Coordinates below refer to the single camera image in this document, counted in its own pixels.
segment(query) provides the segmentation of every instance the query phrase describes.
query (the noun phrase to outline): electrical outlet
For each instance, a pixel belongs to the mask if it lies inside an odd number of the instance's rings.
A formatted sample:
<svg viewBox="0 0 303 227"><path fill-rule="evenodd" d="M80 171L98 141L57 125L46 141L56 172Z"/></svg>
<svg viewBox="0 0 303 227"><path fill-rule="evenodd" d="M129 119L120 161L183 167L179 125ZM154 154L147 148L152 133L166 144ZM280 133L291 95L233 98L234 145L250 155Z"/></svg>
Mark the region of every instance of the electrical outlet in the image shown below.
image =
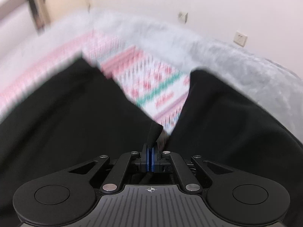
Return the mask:
<svg viewBox="0 0 303 227"><path fill-rule="evenodd" d="M179 12L178 14L178 20L184 24L187 22L187 17L188 17L188 13L186 12Z"/></svg>
<svg viewBox="0 0 303 227"><path fill-rule="evenodd" d="M234 36L234 42L242 47L245 46L247 40L247 36L240 33L240 32L236 32L235 36Z"/></svg>

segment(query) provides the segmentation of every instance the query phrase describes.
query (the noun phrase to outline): metal screw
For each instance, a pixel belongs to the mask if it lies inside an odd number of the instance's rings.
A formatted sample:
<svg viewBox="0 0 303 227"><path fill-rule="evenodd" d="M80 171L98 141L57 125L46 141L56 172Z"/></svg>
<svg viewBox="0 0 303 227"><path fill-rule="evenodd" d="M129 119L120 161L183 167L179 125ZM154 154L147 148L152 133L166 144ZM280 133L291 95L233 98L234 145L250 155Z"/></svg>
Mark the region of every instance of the metal screw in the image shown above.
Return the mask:
<svg viewBox="0 0 303 227"><path fill-rule="evenodd" d="M113 183L108 183L108 184L104 184L102 188L106 191L113 191L117 189L117 185Z"/></svg>
<svg viewBox="0 0 303 227"><path fill-rule="evenodd" d="M188 190L188 191L197 191L200 189L200 186L198 184L195 184L195 183L190 183L190 184L187 184L185 186L185 188Z"/></svg>

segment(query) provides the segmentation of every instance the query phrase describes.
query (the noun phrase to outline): ribbed plastic surface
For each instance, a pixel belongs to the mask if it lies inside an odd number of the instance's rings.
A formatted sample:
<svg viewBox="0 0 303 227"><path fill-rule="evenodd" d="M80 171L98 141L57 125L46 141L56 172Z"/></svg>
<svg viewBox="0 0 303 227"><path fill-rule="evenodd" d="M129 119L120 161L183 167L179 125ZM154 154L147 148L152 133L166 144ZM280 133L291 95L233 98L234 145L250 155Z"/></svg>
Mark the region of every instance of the ribbed plastic surface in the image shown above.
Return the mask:
<svg viewBox="0 0 303 227"><path fill-rule="evenodd" d="M176 185L133 186L101 197L96 208L66 227L235 227L214 215L197 195ZM276 223L273 227L283 227Z"/></svg>

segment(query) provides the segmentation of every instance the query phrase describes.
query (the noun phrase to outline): pink patterned blanket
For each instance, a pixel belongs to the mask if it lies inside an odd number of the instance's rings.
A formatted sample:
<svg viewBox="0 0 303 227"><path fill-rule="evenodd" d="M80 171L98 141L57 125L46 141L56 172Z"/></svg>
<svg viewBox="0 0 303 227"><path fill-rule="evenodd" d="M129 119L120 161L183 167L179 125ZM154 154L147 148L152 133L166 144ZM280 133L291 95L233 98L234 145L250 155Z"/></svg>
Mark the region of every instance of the pink patterned blanket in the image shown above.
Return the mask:
<svg viewBox="0 0 303 227"><path fill-rule="evenodd" d="M171 133L189 90L189 75L118 37L91 31L61 45L0 93L0 120L17 103L66 68L79 52L112 77L128 99Z"/></svg>

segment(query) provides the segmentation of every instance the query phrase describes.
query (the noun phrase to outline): green stripe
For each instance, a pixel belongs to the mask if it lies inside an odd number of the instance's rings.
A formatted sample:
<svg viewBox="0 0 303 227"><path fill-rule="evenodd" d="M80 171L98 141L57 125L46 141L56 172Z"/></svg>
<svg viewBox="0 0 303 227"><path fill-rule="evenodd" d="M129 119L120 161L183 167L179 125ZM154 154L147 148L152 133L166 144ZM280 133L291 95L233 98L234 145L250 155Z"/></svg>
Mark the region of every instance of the green stripe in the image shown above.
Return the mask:
<svg viewBox="0 0 303 227"><path fill-rule="evenodd" d="M168 86L172 85L176 80L178 80L182 76L182 74L183 74L182 72L177 72L177 73L173 74L171 77L166 79L164 82L160 83L158 85L158 87L154 88L150 93L137 99L136 105L141 107L146 102L152 101L155 96L160 95L164 89L167 89Z"/></svg>

